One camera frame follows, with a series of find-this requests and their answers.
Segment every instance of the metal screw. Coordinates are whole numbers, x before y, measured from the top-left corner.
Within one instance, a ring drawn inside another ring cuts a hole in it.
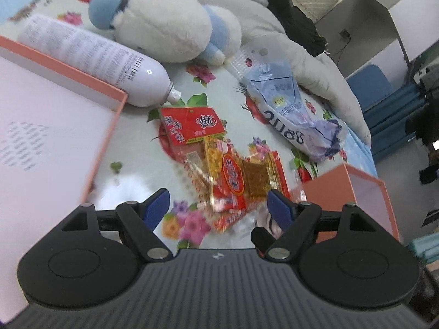
[[[154,260],[162,260],[169,255],[169,251],[161,247],[154,247],[153,249],[150,249],[146,254]]]
[[[290,256],[290,252],[282,247],[275,247],[268,252],[268,255],[276,260],[284,260]]]

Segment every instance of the open box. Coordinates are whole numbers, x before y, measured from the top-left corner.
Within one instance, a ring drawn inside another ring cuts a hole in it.
[[[0,37],[0,321],[26,306],[17,264],[85,201],[126,98]]]
[[[372,219],[399,240],[395,215],[382,180],[346,163],[303,185],[308,201],[323,210],[341,211],[347,202],[355,202]],[[319,234],[318,242],[332,239],[335,232]]]

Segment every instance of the white nozzle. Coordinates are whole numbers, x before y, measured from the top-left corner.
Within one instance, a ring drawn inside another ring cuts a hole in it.
[[[181,93],[178,90],[172,88],[169,92],[167,101],[169,101],[172,105],[175,105],[179,102],[180,98]]]

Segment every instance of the gray floor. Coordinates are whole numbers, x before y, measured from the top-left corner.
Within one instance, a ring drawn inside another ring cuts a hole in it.
[[[428,150],[418,140],[410,141],[377,164],[405,244],[431,233],[439,225],[435,222],[421,228],[427,213],[439,209],[439,181],[428,185],[419,181],[419,171],[428,166]]]

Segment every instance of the red oval label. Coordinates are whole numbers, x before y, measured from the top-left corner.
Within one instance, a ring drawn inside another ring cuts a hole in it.
[[[229,154],[225,154],[223,157],[223,174],[231,192],[235,195],[241,195],[244,192],[242,171]]]

